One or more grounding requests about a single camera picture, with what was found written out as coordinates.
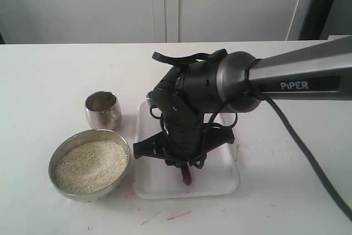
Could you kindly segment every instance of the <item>white cabinet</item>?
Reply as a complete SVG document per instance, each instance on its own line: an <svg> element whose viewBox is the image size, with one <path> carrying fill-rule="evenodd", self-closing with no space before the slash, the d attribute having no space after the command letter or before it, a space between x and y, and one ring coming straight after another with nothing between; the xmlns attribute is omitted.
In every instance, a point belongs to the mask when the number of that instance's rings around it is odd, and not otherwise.
<svg viewBox="0 0 352 235"><path fill-rule="evenodd" d="M0 0L7 43L297 39L310 0Z"/></svg>

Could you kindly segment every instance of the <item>bowl rim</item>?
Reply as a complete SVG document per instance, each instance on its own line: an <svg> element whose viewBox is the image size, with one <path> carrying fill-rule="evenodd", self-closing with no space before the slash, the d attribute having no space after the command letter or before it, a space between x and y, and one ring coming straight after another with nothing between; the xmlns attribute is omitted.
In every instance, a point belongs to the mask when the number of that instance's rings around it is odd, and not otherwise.
<svg viewBox="0 0 352 235"><path fill-rule="evenodd" d="M69 142L70 140L72 140L74 137L78 136L79 134L82 134L82 133L89 133L89 132L93 132L93 131L105 131L105 132L112 132L118 136L120 136L120 138L124 141L124 143L126 144L127 146L127 164L126 164L126 167L125 169L122 171L122 173L109 185L107 185L106 187L102 188L102 189L99 189L97 191L94 191L92 193L88 193L88 194L72 194L70 192L66 192L64 191L63 189L61 189L57 184L55 184L54 180L52 179L52 176L51 176L51 168L53 166L53 157L55 155L55 153L60 149L60 147L62 147L64 144L66 144L67 142ZM109 188L110 186L112 186L118 179L120 176L122 176L130 167L130 163L131 163L131 151L130 151L130 147L129 147L129 144L128 142L126 141L126 139L124 137L122 137L119 133L117 132L114 132L112 130L108 130L108 129L88 129L88 130L84 130L82 132L78 132L74 135L72 135L71 137L69 137L68 139L66 139L65 141L63 141L57 148L56 150L54 151L53 155L51 156L50 158L50 161L49 161L49 167L48 167L48 174L49 174L49 179L51 181L51 183L53 184L53 186L61 193L64 193L65 195L69 195L69 196L75 196L75 197L83 197L83 196L86 196L86 195L92 195L92 194L97 194L107 188Z"/></svg>

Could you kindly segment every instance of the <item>cup rim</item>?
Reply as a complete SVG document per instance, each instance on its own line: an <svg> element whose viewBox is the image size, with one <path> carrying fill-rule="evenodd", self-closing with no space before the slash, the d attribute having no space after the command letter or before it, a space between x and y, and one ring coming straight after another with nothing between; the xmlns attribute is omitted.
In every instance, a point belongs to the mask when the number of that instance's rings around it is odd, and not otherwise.
<svg viewBox="0 0 352 235"><path fill-rule="evenodd" d="M88 108L87 102L88 102L88 100L89 100L90 98L92 98L93 96L95 96L96 94L99 94L99 93L109 93L109 94L113 95L113 97L114 97L114 104L113 104L111 107L108 107L107 109L104 109L104 110L100 110L100 111L91 110L90 108ZM116 104L116 102L117 102L117 96L116 96L114 93L112 93L111 91L102 90L102 91L96 91L96 92L94 92L93 94L90 94L90 95L86 98L84 105L85 105L86 110L88 110L89 112L100 113L100 112L108 111L108 110L110 110L111 108L113 108L114 105Z"/></svg>

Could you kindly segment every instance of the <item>white wall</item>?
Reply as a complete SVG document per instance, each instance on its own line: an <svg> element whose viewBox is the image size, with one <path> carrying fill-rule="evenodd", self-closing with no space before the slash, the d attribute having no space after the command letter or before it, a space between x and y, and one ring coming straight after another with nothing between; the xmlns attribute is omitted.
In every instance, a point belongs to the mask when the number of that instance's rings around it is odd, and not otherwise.
<svg viewBox="0 0 352 235"><path fill-rule="evenodd" d="M154 42L152 0L0 0L7 43Z"/></svg>
<svg viewBox="0 0 352 235"><path fill-rule="evenodd" d="M352 0L334 0L321 39L329 35L352 35Z"/></svg>
<svg viewBox="0 0 352 235"><path fill-rule="evenodd" d="M297 2L180 0L179 38L182 42L285 40Z"/></svg>

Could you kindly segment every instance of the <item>white tray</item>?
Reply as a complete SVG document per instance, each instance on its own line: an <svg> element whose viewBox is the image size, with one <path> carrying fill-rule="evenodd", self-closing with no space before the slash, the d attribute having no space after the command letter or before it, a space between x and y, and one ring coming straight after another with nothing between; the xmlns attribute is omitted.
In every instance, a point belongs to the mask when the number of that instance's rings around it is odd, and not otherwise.
<svg viewBox="0 0 352 235"><path fill-rule="evenodd" d="M155 110L155 115L159 115L158 110ZM219 116L215 122L223 124ZM142 102L138 109L136 142L160 131L159 121L150 116L147 102ZM239 185L234 151L237 152L236 141L233 145L224 144L209 152L201 170L190 167L190 186L183 183L179 168L167 166L160 159L141 157L135 161L133 190L144 199L230 194Z"/></svg>

